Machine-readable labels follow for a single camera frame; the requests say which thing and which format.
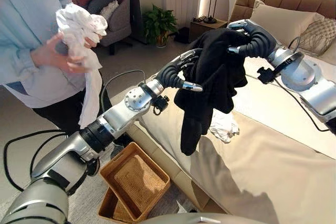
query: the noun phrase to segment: lamp base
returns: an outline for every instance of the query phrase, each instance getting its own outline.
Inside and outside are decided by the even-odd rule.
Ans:
[[[215,18],[213,18],[213,17],[206,17],[205,19],[204,19],[204,23],[208,23],[208,24],[214,24],[214,23],[216,23],[217,22],[217,20],[215,19]]]

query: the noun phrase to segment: headboard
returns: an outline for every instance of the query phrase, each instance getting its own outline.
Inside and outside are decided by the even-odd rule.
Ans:
[[[236,0],[230,21],[251,17],[255,0]],[[316,12],[326,18],[336,19],[336,3],[334,0],[261,0],[266,5],[302,12]]]

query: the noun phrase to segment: woven basket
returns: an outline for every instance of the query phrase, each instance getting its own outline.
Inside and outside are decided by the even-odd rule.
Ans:
[[[134,142],[107,163],[100,175],[110,190],[98,215],[126,223],[146,219],[170,186],[168,175]]]

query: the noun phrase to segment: hand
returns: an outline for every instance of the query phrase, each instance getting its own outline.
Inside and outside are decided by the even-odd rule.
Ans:
[[[86,73],[89,69],[77,64],[83,60],[83,57],[68,57],[67,55],[59,54],[55,47],[62,40],[62,34],[58,33],[53,36],[47,43],[34,51],[30,52],[30,56],[36,67],[48,65],[54,66],[66,72]]]
[[[91,48],[91,47],[96,47],[97,46],[97,43],[95,43],[95,42],[93,42],[91,39],[89,39],[88,37],[86,37],[85,38],[85,41],[87,42],[87,43],[85,43],[84,44],[84,46],[86,47],[86,48]]]

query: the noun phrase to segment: black pants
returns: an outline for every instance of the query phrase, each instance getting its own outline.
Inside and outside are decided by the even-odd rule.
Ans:
[[[78,124],[79,117],[82,112],[82,105],[84,103],[85,89],[78,92],[77,94],[63,100],[52,104],[44,108],[33,109],[35,113],[53,122],[61,130],[65,131],[68,135],[78,131],[80,126]],[[112,107],[110,99],[107,92],[104,93],[103,103],[105,109]],[[99,106],[98,115],[102,114],[101,104]]]

